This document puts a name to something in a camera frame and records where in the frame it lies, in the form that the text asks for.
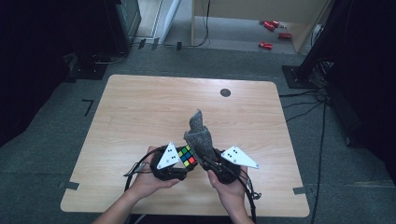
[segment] gray carpet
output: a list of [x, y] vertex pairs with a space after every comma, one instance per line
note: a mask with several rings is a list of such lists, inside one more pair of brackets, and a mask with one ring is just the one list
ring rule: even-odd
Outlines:
[[[62, 83], [29, 128], [0, 148], [0, 223], [90, 223], [99, 214], [65, 213], [58, 188], [74, 169], [95, 109], [112, 74], [207, 77], [273, 81], [279, 94], [290, 90], [281, 65], [299, 65], [303, 56], [221, 49], [133, 48], [111, 64], [103, 80]], [[88, 102], [92, 109], [84, 117]], [[314, 102], [313, 96], [281, 98], [282, 105]], [[312, 105], [284, 109], [286, 119]], [[323, 106], [288, 122], [291, 141], [311, 211], [317, 195], [318, 153]], [[341, 123], [326, 106], [326, 128], [315, 223], [395, 223], [396, 188], [384, 163], [365, 148], [349, 148]], [[259, 217], [258, 223], [310, 223], [311, 216]]]

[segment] gray object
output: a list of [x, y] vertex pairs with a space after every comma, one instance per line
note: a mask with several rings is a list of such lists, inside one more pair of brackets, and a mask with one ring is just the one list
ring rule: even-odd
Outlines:
[[209, 160], [215, 161], [216, 155], [213, 151], [212, 136], [203, 124], [202, 112], [197, 112], [190, 119], [190, 130], [184, 133], [184, 140], [190, 146], [195, 159], [203, 166], [202, 158], [206, 156]]

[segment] person's left hand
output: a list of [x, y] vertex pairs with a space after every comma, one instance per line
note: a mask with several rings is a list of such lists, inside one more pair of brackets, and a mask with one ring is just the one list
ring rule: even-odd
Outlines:
[[[151, 150], [154, 150], [156, 147], [149, 147], [148, 152]], [[151, 163], [152, 158], [154, 157], [154, 154], [149, 155], [144, 163], [145, 166], [141, 170], [141, 172], [151, 172], [149, 164]], [[173, 187], [175, 184], [180, 182], [178, 179], [171, 179], [167, 181], [162, 181], [160, 179], [157, 179], [154, 174], [138, 174], [134, 183], [132, 184], [131, 187], [129, 187], [128, 191], [133, 192], [138, 198], [143, 199], [157, 191], [158, 189], [169, 189]]]

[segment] person's right hand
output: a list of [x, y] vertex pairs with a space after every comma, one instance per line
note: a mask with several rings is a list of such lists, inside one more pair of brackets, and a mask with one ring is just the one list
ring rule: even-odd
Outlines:
[[[248, 173], [246, 166], [241, 166], [241, 170]], [[218, 191], [221, 204], [227, 211], [233, 223], [253, 223], [248, 217], [247, 210], [245, 208], [245, 188], [241, 185], [238, 180], [235, 180], [229, 185], [221, 184], [218, 177], [213, 171], [208, 170], [207, 175], [210, 180], [210, 184], [214, 189]], [[240, 177], [245, 185], [247, 183], [247, 175], [241, 171]]]

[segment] tape mark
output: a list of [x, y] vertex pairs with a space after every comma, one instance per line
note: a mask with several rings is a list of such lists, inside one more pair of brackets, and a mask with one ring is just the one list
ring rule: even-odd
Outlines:
[[138, 48], [138, 49], [142, 49], [143, 47], [145, 47], [145, 44], [146, 44], [146, 38], [145, 38], [145, 39], [142, 39], [142, 40], [140, 41], [140, 43], [139, 43], [139, 48]]
[[60, 189], [73, 189], [73, 190], [78, 190], [79, 183], [74, 183], [74, 182], [61, 182], [59, 183], [58, 188]]
[[176, 51], [181, 50], [181, 42], [177, 42]]
[[158, 42], [159, 42], [159, 41], [160, 41], [160, 38], [159, 38], [159, 37], [157, 37], [157, 38], [154, 39], [154, 42], [152, 43], [152, 46], [151, 46], [151, 50], [157, 49], [157, 47], [158, 47]]
[[92, 105], [93, 105], [93, 101], [94, 101], [94, 100], [82, 99], [82, 102], [90, 102], [90, 105], [88, 106], [88, 109], [87, 109], [87, 111], [85, 112], [84, 117], [87, 117], [88, 113], [90, 113], [91, 107], [92, 107]]
[[309, 192], [308, 190], [306, 190], [305, 187], [294, 188], [293, 192], [294, 192], [294, 194], [309, 194], [309, 193], [312, 193], [312, 192]]

